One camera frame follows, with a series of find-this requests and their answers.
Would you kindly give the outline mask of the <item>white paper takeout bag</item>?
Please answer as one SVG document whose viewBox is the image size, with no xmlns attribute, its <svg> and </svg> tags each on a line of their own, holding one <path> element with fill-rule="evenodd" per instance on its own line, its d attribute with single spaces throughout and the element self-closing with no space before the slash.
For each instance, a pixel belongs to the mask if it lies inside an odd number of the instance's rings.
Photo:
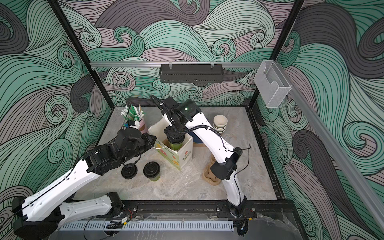
<svg viewBox="0 0 384 240">
<path fill-rule="evenodd" d="M 171 148 L 172 144 L 164 133 L 165 128 L 168 126 L 166 120 L 161 119 L 149 128 L 149 133 L 157 137 L 154 148 L 157 149 L 158 153 L 177 170 L 181 171 L 193 157 L 193 138 L 189 134 L 185 134 L 184 141 L 179 144 L 181 147 L 175 151 Z"/>
</svg>

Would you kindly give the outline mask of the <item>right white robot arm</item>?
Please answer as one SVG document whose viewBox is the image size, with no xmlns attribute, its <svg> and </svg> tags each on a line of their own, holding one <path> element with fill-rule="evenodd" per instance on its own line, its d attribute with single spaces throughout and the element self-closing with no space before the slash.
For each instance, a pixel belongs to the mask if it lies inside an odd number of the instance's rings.
<svg viewBox="0 0 384 240">
<path fill-rule="evenodd" d="M 211 170 L 223 181 L 231 207 L 240 210 L 246 201 L 237 177 L 237 161 L 243 149 L 227 143 L 192 100 L 179 104 L 171 97 L 160 100 L 154 95 L 150 95 L 150 100 L 161 110 L 167 123 L 164 133 L 170 144 L 181 144 L 183 137 L 194 133 L 210 150 L 216 160 Z"/>
</svg>

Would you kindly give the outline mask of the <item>black coffee cup lid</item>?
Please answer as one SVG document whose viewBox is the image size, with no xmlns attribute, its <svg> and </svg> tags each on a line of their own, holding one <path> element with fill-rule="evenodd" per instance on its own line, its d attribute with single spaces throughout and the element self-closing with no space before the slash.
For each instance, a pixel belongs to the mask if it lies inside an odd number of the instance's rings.
<svg viewBox="0 0 384 240">
<path fill-rule="evenodd" d="M 128 164 L 124 166 L 121 170 L 121 175 L 124 179 L 130 180 L 133 179 L 138 173 L 138 168 L 134 164 Z"/>
</svg>

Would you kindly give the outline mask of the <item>brown pulp cup carrier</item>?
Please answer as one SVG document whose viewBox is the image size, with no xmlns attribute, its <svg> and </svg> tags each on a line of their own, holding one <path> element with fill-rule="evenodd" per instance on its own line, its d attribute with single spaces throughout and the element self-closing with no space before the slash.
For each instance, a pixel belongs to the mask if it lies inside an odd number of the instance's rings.
<svg viewBox="0 0 384 240">
<path fill-rule="evenodd" d="M 203 171 L 203 180 L 206 181 L 207 183 L 209 183 L 210 185 L 212 186 L 217 186 L 221 183 L 221 180 L 219 178 L 217 178 L 213 172 L 211 171 L 211 167 L 214 165 L 214 163 L 216 162 L 216 159 L 214 157 L 214 155 L 211 155 L 210 156 L 210 162 L 209 164 L 206 166 L 205 170 Z"/>
</svg>

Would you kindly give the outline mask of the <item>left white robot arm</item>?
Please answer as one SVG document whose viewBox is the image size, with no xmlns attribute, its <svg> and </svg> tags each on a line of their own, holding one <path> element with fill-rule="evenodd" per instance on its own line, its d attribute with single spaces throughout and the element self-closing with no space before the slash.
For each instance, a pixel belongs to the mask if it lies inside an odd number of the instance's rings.
<svg viewBox="0 0 384 240">
<path fill-rule="evenodd" d="M 86 184 L 152 149 L 156 140 L 156 136 L 136 128 L 119 130 L 112 141 L 86 152 L 71 170 L 43 190 L 15 198 L 12 212 L 18 218 L 13 224 L 14 234 L 24 240 L 41 240 L 70 222 L 118 217 L 124 205 L 116 192 L 80 202 L 66 200 Z"/>
</svg>

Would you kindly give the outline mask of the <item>green paper coffee cup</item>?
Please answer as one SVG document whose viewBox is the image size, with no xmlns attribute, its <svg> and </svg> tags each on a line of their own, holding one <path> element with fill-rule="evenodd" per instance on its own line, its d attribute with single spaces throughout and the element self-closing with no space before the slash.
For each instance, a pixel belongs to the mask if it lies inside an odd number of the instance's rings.
<svg viewBox="0 0 384 240">
<path fill-rule="evenodd" d="M 180 143 L 172 143 L 172 142 L 170 142 L 170 149 L 172 149 L 173 151 L 177 152 L 182 147 L 183 147 L 183 142 L 180 142 Z"/>
</svg>

